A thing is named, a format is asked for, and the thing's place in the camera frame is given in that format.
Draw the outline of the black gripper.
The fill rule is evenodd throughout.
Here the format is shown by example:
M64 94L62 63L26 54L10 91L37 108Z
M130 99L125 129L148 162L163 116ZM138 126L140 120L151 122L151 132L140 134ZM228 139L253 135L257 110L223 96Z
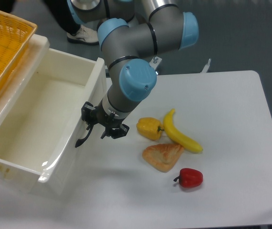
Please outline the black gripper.
M85 102L81 108L81 119L87 124L87 129L96 124L96 118L97 122L105 127L101 139L104 137L113 139L125 137L129 131L129 127L122 124L123 119L116 119L114 114L107 114L102 106L94 107L90 102Z

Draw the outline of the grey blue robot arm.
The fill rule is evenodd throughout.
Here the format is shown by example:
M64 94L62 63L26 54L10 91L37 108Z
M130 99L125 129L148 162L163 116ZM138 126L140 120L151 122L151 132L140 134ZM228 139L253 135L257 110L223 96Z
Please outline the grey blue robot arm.
M136 20L132 0L73 0L84 21L102 20L97 34L112 84L98 105L86 102L81 118L91 132L104 126L103 137L126 136L124 119L156 85L155 69L147 57L194 45L199 37L196 17L179 9L174 0L144 0L147 21Z

